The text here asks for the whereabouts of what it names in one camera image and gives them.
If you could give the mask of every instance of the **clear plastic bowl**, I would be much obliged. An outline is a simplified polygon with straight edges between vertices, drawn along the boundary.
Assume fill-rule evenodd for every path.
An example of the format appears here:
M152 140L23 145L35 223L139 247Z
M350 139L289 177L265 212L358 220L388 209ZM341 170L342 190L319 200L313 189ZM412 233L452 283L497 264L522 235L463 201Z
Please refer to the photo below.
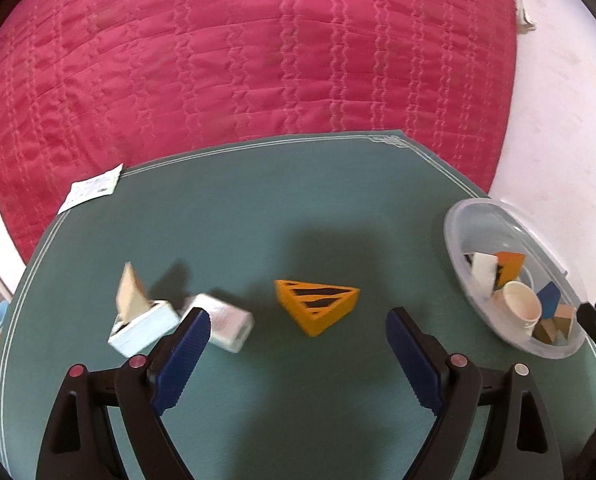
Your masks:
M547 359L562 359L577 352L585 341L585 331L576 319L569 338L559 333L553 345L524 334L508 322L509 312L494 308L490 298L478 293L471 267L464 257L467 253L522 253L525 260L518 280L534 292L552 281L562 293L560 302L577 308L587 299L582 281L577 272L571 266L563 266L541 240L520 211L489 198L461 200L444 218L444 241L449 257L467 298L482 320L516 348Z

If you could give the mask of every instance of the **red quilted blanket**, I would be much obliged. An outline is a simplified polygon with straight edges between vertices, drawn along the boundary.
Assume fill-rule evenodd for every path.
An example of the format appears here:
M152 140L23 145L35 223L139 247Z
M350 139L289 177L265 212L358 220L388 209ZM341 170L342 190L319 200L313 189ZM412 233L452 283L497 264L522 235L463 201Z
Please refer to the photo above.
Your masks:
M513 0L23 0L0 30L0 211L25 261L70 184L225 142L401 128L488 189Z

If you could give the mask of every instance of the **orange block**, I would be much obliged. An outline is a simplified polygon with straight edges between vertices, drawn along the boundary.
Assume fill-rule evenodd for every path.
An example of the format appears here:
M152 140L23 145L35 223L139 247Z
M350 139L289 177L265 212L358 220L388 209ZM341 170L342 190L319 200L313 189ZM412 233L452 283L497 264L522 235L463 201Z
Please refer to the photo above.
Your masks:
M276 296L307 335L314 337L354 309L359 288L276 280Z
M501 251L496 253L496 256L499 268L496 286L503 286L505 283L515 280L520 274L520 269L523 268L524 254Z

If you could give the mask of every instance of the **white block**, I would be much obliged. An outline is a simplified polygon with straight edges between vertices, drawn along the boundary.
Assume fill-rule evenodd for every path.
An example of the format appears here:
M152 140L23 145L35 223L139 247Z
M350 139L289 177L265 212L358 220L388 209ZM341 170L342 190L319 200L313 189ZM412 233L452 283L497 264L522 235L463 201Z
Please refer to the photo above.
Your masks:
M123 356L131 357L179 324L180 317L169 302L154 301L147 312L127 325L123 325L120 316L116 316L107 341Z
M251 312L216 300L208 294L198 294L189 299L189 309L198 306L209 314L212 321L209 342L229 352L239 352L254 326Z
M496 283L498 257L493 254L473 253L472 278L478 293L490 298Z

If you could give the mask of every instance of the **green table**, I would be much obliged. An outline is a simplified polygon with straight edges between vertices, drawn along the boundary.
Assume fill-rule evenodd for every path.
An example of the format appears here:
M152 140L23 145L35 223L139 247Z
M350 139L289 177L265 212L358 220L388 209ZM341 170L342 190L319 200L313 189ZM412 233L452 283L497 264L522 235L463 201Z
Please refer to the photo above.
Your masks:
M44 425L68 367L115 367L107 344L123 264L153 298L209 292L250 310L239 354L207 347L163 421L198 480L400 480L430 429L384 336L405 306L449 352L534 372L565 459L596 423L589 346L543 360L498 339L467 303L443 219L483 193L401 132L289 136L128 170L116 192L47 229L0 340L0 456L34 478ZM356 309L308 338L279 307L279 278L361 289ZM466 478L487 412L455 478ZM116 437L142 478L120 414Z

